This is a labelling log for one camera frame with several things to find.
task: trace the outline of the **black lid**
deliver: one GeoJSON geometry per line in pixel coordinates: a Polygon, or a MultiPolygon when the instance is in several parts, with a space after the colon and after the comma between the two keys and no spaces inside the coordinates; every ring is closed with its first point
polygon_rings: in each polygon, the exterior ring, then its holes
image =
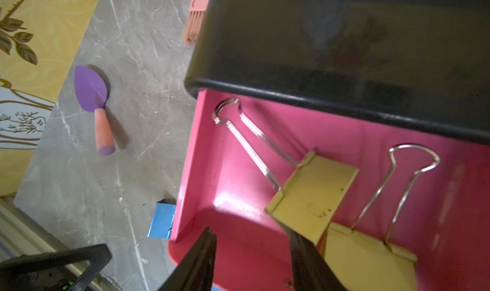
{"type": "Polygon", "coordinates": [[[490,142],[490,0],[211,0],[185,86],[490,142]]]}

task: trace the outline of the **yellow wallpaper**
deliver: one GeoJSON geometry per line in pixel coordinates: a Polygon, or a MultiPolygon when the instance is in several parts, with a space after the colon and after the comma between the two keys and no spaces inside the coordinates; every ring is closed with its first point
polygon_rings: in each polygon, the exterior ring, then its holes
{"type": "Polygon", "coordinates": [[[21,183],[97,2],[0,0],[0,196],[21,183]]]}

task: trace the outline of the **leaf pattern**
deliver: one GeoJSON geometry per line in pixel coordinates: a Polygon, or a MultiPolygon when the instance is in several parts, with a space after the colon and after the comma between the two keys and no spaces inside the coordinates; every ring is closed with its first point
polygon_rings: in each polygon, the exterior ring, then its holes
{"type": "Polygon", "coordinates": [[[46,118],[37,116],[38,112],[16,112],[14,116],[0,115],[0,131],[11,133],[35,133],[43,132],[46,127],[46,118]]]}
{"type": "Polygon", "coordinates": [[[14,12],[21,6],[24,0],[18,1],[14,4],[14,7],[8,11],[5,17],[0,21],[0,49],[10,55],[10,49],[12,48],[12,41],[15,42],[15,50],[25,61],[37,65],[37,56],[34,51],[26,44],[31,41],[33,34],[27,32],[18,32],[13,37],[6,32],[14,32],[18,29],[26,29],[22,27],[24,21],[16,18],[11,18],[14,12]]]}
{"type": "Polygon", "coordinates": [[[11,48],[12,43],[10,42],[10,39],[3,33],[0,33],[0,49],[10,55],[11,48]]]}
{"type": "Polygon", "coordinates": [[[33,65],[37,64],[37,56],[30,47],[28,47],[24,43],[16,42],[15,49],[17,50],[17,53],[19,53],[19,56],[22,57],[22,59],[32,63],[33,65]]]}
{"type": "Polygon", "coordinates": [[[16,18],[8,18],[5,22],[2,22],[0,28],[4,31],[12,32],[18,30],[23,23],[24,21],[17,20],[16,18]]]}
{"type": "Polygon", "coordinates": [[[34,37],[33,34],[29,34],[26,32],[19,32],[14,35],[14,38],[17,39],[19,42],[26,43],[29,42],[32,37],[34,37]]]}

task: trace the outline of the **brush bristles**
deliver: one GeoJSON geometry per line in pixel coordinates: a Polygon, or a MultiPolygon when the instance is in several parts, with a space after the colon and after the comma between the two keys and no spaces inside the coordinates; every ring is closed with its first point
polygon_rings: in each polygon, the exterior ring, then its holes
{"type": "Polygon", "coordinates": [[[191,11],[189,12],[189,18],[184,32],[184,43],[187,45],[194,44],[199,37],[199,30],[201,30],[202,21],[206,11],[191,11]]]}

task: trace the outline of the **metal wire handle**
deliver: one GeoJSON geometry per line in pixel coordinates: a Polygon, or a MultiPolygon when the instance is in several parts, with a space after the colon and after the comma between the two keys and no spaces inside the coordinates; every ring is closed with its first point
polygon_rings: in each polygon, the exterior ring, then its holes
{"type": "Polygon", "coordinates": [[[417,180],[417,178],[420,176],[420,174],[422,174],[423,172],[427,172],[429,170],[432,170],[433,168],[437,167],[438,164],[440,163],[439,155],[436,154],[434,151],[432,151],[428,147],[423,147],[423,146],[418,145],[418,144],[401,144],[401,145],[396,145],[396,146],[394,146],[394,147],[392,147],[392,148],[389,149],[389,159],[391,160],[391,168],[389,169],[389,172],[385,176],[385,179],[381,183],[381,186],[379,187],[379,189],[371,197],[371,200],[364,207],[364,209],[362,210],[361,214],[359,214],[359,217],[354,222],[354,224],[351,225],[351,227],[350,227],[351,230],[353,230],[354,227],[356,226],[356,224],[359,223],[359,221],[364,217],[364,215],[366,214],[366,212],[368,211],[368,209],[374,203],[374,201],[378,197],[379,193],[381,192],[381,190],[383,190],[383,188],[385,187],[386,183],[388,183],[389,178],[391,177],[391,175],[395,171],[395,168],[396,168],[396,160],[395,160],[394,151],[397,150],[397,149],[399,149],[399,148],[408,148],[408,147],[415,147],[415,148],[421,149],[421,150],[429,153],[434,158],[434,162],[432,163],[432,165],[428,165],[426,167],[421,168],[420,170],[415,171],[412,174],[412,177],[410,177],[410,180],[408,181],[407,189],[405,189],[405,192],[403,193],[403,196],[401,197],[401,200],[398,203],[398,208],[396,209],[395,215],[391,219],[391,224],[389,225],[388,232],[386,233],[386,237],[385,237],[384,243],[385,243],[385,245],[388,244],[389,238],[391,236],[391,231],[393,229],[393,226],[395,225],[396,219],[398,218],[398,215],[400,214],[400,211],[401,211],[401,208],[403,207],[403,204],[405,204],[405,201],[407,199],[408,193],[410,193],[410,189],[412,188],[415,180],[417,180]]]}
{"type": "Polygon", "coordinates": [[[267,167],[262,158],[257,154],[254,148],[248,143],[242,133],[236,128],[236,126],[227,119],[220,118],[218,115],[220,111],[224,108],[224,106],[229,104],[235,104],[238,108],[238,113],[240,115],[240,119],[242,122],[254,133],[257,137],[262,139],[269,147],[271,147],[276,153],[278,153],[281,157],[286,159],[291,165],[295,167],[299,167],[300,163],[285,153],[281,148],[279,148],[274,142],[272,142],[263,131],[261,131],[242,111],[242,106],[240,104],[240,99],[238,98],[227,98],[216,106],[216,109],[213,112],[213,121],[217,125],[225,125],[231,131],[231,133],[237,138],[238,142],[242,145],[242,147],[247,151],[248,155],[252,158],[254,163],[259,167],[260,171],[269,179],[271,184],[275,190],[280,191],[281,185],[279,181],[272,173],[272,171],[267,167]]]}

